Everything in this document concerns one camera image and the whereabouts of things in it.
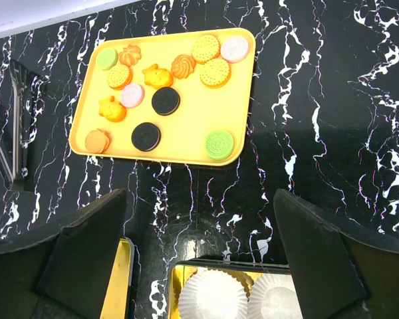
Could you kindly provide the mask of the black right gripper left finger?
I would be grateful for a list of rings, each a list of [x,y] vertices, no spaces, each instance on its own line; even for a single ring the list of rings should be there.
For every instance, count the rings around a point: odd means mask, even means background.
[[[99,318],[126,212],[117,189],[0,240],[0,318]]]

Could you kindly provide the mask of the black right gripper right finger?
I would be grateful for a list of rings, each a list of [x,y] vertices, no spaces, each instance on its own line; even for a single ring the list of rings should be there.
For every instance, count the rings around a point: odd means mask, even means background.
[[[399,318],[399,239],[284,189],[273,209],[304,318]]]

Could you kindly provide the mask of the gold tin lid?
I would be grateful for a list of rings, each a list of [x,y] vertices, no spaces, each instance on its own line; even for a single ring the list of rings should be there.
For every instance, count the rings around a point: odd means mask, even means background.
[[[134,245],[130,239],[120,239],[100,319],[125,318],[132,280]]]

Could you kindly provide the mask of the gold cookie tin box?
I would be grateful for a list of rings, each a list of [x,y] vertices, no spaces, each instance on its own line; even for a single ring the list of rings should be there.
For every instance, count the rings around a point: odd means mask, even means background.
[[[219,261],[203,258],[179,261],[169,272],[167,318],[180,318],[178,309],[180,292],[190,277],[198,271],[204,270],[220,270],[235,278],[243,286],[247,300],[249,300],[254,283],[263,274],[291,274],[288,265]]]

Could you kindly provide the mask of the orange cat-shaped cookie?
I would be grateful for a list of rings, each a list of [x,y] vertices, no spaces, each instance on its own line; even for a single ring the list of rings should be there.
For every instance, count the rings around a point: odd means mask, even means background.
[[[108,133],[103,130],[92,130],[87,134],[84,144],[89,153],[101,154],[108,149],[110,137]]]

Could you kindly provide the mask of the black sandwich cookie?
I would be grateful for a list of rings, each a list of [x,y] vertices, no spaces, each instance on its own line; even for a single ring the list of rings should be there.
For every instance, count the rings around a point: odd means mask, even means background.
[[[160,138],[159,127],[151,122],[139,124],[131,135],[133,146],[142,152],[152,151],[160,143]]]
[[[152,97],[152,107],[154,111],[161,116],[174,113],[179,105],[180,95],[172,87],[160,88]]]

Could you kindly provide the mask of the metal serving tongs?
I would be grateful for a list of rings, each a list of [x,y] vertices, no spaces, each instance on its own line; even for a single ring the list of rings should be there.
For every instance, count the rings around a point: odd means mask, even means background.
[[[12,99],[10,144],[0,142],[0,174],[6,189],[34,192],[34,177],[28,173],[32,164],[28,150],[31,126],[35,122],[35,102],[46,92],[46,78],[12,59],[9,63]]]

